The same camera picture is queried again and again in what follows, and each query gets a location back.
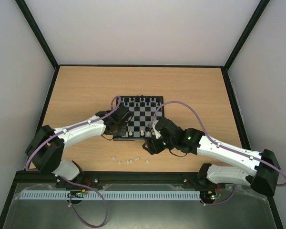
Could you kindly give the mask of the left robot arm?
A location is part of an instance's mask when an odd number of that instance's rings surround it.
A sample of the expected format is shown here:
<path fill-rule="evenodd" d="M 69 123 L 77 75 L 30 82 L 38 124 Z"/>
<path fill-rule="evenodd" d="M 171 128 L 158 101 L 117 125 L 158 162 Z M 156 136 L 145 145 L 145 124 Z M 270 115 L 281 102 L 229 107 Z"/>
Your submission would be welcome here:
<path fill-rule="evenodd" d="M 54 174 L 58 177 L 58 183 L 65 180 L 73 186 L 76 183 L 81 184 L 84 172 L 75 161 L 62 157 L 64 150 L 90 137 L 115 135 L 132 115 L 127 109 L 100 111 L 70 126 L 60 128 L 43 126 L 26 149 L 28 160 L 25 170 L 37 171 L 42 175 Z"/>

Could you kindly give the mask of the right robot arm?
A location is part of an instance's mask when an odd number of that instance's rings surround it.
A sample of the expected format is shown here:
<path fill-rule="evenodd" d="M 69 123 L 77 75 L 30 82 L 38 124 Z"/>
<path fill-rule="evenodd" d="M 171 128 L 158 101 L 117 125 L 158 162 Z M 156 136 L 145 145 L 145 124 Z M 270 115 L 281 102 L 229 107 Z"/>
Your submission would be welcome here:
<path fill-rule="evenodd" d="M 204 132 L 193 128 L 177 128 L 174 131 L 164 128 L 154 133 L 154 137 L 143 144 L 143 149 L 151 155 L 166 149 L 177 149 L 185 154 L 212 157 L 229 164 L 228 167 L 202 165 L 198 175 L 202 186 L 208 187 L 212 183 L 240 184 L 249 186 L 259 194 L 274 196 L 280 170 L 274 152 L 268 149 L 258 152 L 238 148 L 208 138 Z"/>

